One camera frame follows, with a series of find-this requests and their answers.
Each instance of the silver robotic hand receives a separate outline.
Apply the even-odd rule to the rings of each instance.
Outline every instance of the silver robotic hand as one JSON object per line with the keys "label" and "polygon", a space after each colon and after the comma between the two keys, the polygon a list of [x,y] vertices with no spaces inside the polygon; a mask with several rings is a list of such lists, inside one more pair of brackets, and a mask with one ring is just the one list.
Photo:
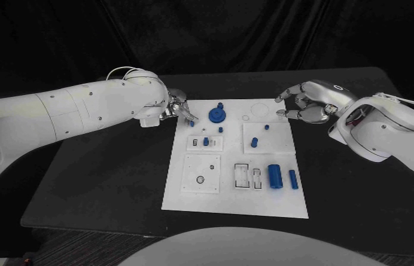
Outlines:
{"label": "silver robotic hand", "polygon": [[328,116],[341,116],[350,105],[357,101],[356,96],[338,85],[321,80],[311,80],[289,87],[274,100],[279,103],[292,94],[300,111],[279,109],[276,115],[302,120],[310,124],[323,124]]}
{"label": "silver robotic hand", "polygon": [[184,92],[175,88],[170,88],[168,94],[170,101],[165,111],[160,115],[160,119],[164,120],[170,117],[181,117],[186,119],[186,121],[196,121],[199,118],[190,114]]}

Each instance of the black table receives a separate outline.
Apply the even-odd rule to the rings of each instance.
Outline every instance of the black table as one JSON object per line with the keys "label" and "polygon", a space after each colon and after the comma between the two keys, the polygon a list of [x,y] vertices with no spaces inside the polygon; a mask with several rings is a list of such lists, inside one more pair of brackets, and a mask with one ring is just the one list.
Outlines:
{"label": "black table", "polygon": [[[160,77],[188,99],[274,98],[321,79],[359,96],[396,89],[376,68]],[[292,100],[287,108],[295,108]],[[138,120],[69,138],[21,218],[25,227],[167,237],[207,227],[256,227],[357,251],[414,254],[414,172],[390,157],[373,163],[327,136],[333,124],[289,121],[310,219],[161,210],[174,126]]]}

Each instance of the robotic hand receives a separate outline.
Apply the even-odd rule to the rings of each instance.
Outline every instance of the robotic hand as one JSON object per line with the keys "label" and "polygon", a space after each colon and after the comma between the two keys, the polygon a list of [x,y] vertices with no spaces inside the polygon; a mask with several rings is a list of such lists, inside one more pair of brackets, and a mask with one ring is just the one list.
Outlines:
{"label": "robotic hand", "polygon": [[288,88],[276,97],[279,103],[291,94],[300,111],[276,111],[276,115],[311,124],[326,123],[328,116],[338,119],[328,128],[328,136],[346,144],[370,161],[390,155],[414,170],[414,110],[395,96],[376,93],[357,100],[338,85],[311,80]]}
{"label": "robotic hand", "polygon": [[141,127],[175,116],[197,120],[180,90],[152,72],[121,68],[129,69],[121,80],[109,73],[105,81],[0,99],[0,173],[33,149],[132,118]]}

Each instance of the white board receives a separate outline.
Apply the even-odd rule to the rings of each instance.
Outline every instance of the white board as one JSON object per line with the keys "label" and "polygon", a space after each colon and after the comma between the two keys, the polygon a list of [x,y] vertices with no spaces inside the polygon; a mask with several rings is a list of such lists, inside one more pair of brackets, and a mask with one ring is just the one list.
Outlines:
{"label": "white board", "polygon": [[[223,104],[226,119],[220,123],[209,121],[207,114],[212,108]],[[173,151],[170,155],[168,175],[165,180],[164,199],[161,209],[194,212],[232,213],[243,215],[281,216],[307,218],[307,209],[301,189],[300,172],[297,169],[292,138],[288,120],[275,115],[278,109],[284,109],[284,102],[275,103],[272,99],[253,100],[188,100],[190,112],[199,118],[194,126],[186,126],[178,118],[174,133]],[[269,125],[268,130],[282,130],[287,137],[282,148],[285,154],[243,153],[243,124],[261,123]],[[222,151],[188,151],[188,136],[222,136]],[[258,143],[272,142],[272,136],[262,136]],[[186,155],[219,155],[219,193],[181,191],[183,176],[187,176],[183,168]],[[248,164],[249,188],[235,188],[235,165]],[[282,175],[279,189],[269,188],[266,166],[278,164]],[[253,189],[253,169],[261,170],[262,189]],[[291,188],[288,170],[292,169],[297,176],[298,189]]]}

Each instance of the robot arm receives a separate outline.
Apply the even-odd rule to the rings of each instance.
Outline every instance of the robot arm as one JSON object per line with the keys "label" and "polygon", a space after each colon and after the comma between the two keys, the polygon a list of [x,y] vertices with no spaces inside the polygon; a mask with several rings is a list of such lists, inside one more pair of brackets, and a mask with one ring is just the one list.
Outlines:
{"label": "robot arm", "polygon": [[328,136],[370,161],[383,161],[392,155],[414,170],[414,109],[393,96],[377,93],[357,100],[338,85],[318,80],[288,88],[275,102],[291,94],[297,94],[301,110],[281,109],[279,116],[307,123],[324,123],[330,115],[337,116]]}
{"label": "robot arm", "polygon": [[141,127],[160,119],[197,118],[186,95],[167,89],[152,72],[135,69],[124,80],[106,80],[0,99],[0,173],[33,149],[132,118]]}

